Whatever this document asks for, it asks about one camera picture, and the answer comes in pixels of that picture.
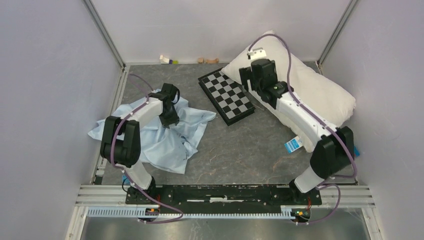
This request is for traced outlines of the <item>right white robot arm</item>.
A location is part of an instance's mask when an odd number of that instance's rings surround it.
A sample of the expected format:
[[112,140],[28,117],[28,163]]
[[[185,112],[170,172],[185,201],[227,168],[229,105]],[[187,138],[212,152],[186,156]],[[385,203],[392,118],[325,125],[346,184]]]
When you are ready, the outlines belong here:
[[302,204],[309,192],[322,185],[329,177],[352,166],[352,178],[357,167],[354,159],[354,134],[348,127],[336,127],[303,103],[290,82],[278,80],[276,63],[266,58],[254,60],[239,69],[242,86],[256,92],[260,99],[295,123],[312,142],[314,150],[309,167],[290,182],[289,199]]

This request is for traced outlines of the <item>light blue pillowcase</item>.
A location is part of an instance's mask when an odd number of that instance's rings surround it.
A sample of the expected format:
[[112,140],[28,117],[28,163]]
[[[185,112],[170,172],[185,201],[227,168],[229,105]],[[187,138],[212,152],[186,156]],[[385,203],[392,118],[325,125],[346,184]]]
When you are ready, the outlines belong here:
[[138,165],[147,163],[170,173],[185,173],[188,159],[198,152],[207,125],[216,113],[189,107],[189,101],[183,97],[176,103],[175,109],[179,116],[178,124],[163,127],[156,116],[140,129]]

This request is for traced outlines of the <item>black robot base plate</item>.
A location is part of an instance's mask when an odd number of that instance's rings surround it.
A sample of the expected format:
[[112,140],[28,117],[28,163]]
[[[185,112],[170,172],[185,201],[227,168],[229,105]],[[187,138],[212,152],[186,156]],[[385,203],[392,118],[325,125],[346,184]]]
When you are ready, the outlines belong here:
[[301,193],[287,184],[230,185],[156,185],[147,194],[171,206],[158,208],[161,214],[174,214],[175,209],[189,214],[277,214],[281,206],[319,206],[316,189]]

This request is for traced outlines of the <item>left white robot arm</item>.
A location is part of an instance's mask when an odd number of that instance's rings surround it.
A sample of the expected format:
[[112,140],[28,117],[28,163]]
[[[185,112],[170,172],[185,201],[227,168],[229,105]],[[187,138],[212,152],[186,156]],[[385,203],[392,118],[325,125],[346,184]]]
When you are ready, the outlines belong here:
[[156,200],[157,190],[154,178],[138,162],[141,155],[140,130],[156,117],[163,127],[176,125],[180,121],[175,109],[179,99],[180,90],[173,84],[164,83],[160,91],[149,93],[144,103],[125,116],[111,115],[104,122],[100,155],[123,171],[145,204]]

